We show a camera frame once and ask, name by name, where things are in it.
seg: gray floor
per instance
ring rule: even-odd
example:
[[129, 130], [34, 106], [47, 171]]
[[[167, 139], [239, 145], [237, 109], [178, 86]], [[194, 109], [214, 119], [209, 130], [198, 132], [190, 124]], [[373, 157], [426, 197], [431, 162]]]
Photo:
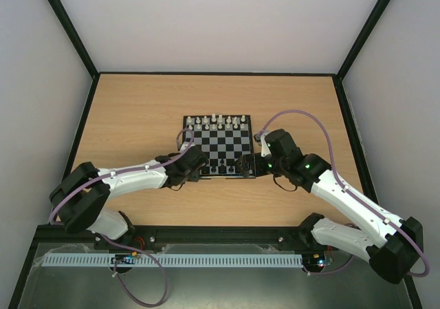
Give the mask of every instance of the gray floor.
[[[321, 277], [282, 268], [168, 268], [167, 273], [170, 292], [163, 309], [411, 308], [403, 284], [386, 283], [359, 259], [341, 273]], [[156, 302], [162, 295], [156, 268], [133, 269], [124, 280], [142, 301]], [[38, 267], [20, 308], [140, 307], [107, 268]]]

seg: wooden table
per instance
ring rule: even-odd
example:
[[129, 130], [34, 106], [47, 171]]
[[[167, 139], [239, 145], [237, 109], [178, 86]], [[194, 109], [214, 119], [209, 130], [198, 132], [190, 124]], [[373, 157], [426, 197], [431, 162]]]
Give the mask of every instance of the wooden table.
[[[338, 171], [361, 189], [330, 77], [103, 74], [89, 112], [74, 166], [127, 167], [176, 152], [184, 115], [250, 114], [256, 134], [277, 112], [302, 109], [330, 133]], [[306, 116], [288, 114], [269, 129], [288, 131], [303, 153], [329, 160], [325, 137]], [[254, 144], [255, 151], [260, 147]], [[286, 192], [272, 177], [203, 180], [178, 191], [138, 191], [106, 206], [132, 223], [174, 226], [296, 226], [316, 212], [343, 223], [331, 205], [299, 189]]]

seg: table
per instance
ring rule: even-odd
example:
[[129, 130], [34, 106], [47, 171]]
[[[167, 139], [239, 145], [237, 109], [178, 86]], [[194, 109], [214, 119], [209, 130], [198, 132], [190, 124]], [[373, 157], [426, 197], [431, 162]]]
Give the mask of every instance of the table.
[[[339, 173], [361, 189], [331, 77], [102, 74], [74, 167], [127, 167], [176, 152], [184, 115], [250, 114], [256, 134], [277, 112], [302, 109], [319, 118], [333, 143]], [[288, 131], [303, 153], [329, 161], [324, 134], [306, 116], [288, 114], [269, 129]], [[254, 144], [255, 151], [260, 147]], [[347, 222], [330, 204], [299, 189], [286, 192], [272, 177], [202, 180], [112, 199], [132, 223], [169, 226], [296, 226], [316, 212]]]

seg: white wall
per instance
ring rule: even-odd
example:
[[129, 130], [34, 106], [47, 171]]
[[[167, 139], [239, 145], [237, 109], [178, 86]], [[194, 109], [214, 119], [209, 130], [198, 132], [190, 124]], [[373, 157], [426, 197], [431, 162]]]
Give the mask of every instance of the white wall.
[[440, 302], [439, 10], [440, 0], [392, 0], [344, 81], [379, 201], [423, 224], [424, 308]]
[[377, 0], [62, 0], [100, 71], [337, 72]]
[[0, 0], [0, 308], [47, 222], [90, 83], [46, 0]]

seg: chessboard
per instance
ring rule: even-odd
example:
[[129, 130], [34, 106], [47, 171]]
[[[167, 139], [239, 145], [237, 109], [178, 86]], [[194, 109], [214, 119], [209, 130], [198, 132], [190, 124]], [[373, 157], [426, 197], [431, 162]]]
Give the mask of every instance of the chessboard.
[[[194, 131], [194, 144], [209, 158], [200, 178], [243, 178], [234, 163], [243, 154], [254, 153], [250, 115], [184, 116], [184, 128]], [[184, 142], [190, 141], [189, 132], [183, 136]], [[251, 167], [250, 178], [254, 175], [255, 167]]]

